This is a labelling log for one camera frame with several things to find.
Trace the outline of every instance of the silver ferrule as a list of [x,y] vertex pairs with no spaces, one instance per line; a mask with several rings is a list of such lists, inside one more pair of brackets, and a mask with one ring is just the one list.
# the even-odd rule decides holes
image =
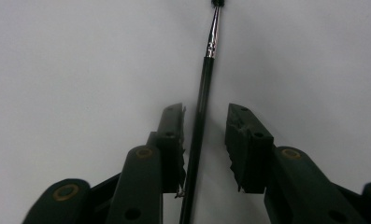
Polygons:
[[218,44],[218,27],[220,24],[220,8],[215,7],[214,19],[212,20],[211,31],[208,36],[206,57],[215,58]]

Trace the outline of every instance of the white background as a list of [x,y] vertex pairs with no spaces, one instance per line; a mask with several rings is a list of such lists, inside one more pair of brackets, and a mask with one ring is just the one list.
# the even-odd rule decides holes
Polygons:
[[[189,148],[212,16],[207,0],[0,0],[0,223],[21,223],[57,181],[120,172],[168,105],[187,106]],[[226,2],[194,223],[269,223],[263,196],[236,191],[229,103],[360,193],[371,182],[371,1]],[[178,223],[173,198],[164,223]]]

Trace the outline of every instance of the black paintbrush handle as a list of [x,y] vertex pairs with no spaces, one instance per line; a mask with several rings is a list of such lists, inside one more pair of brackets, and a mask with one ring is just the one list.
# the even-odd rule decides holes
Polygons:
[[200,151],[203,144],[205,131],[208,95],[212,77],[213,58],[205,57],[203,61],[202,78],[200,80],[199,97],[197,100],[196,117],[193,125],[191,152],[188,160],[188,172],[185,182],[185,197],[182,201],[180,224],[188,224],[191,221],[194,189],[199,168]]

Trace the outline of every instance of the dark green plastic part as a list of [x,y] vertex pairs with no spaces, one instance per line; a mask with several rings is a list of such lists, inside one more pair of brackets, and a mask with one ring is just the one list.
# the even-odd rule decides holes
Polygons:
[[273,224],[366,223],[305,152],[275,148],[272,172],[265,205]]
[[268,154],[273,147],[270,132],[249,109],[229,104],[225,144],[238,189],[264,193]]
[[161,153],[135,147],[127,154],[106,224],[161,224],[163,215]]
[[53,184],[33,205],[23,224],[84,223],[82,218],[89,192],[89,184],[80,179],[65,179]]
[[164,109],[159,128],[150,137],[147,145],[160,149],[162,157],[163,193],[176,193],[183,187],[185,170],[182,143],[185,110],[182,104],[168,106]]

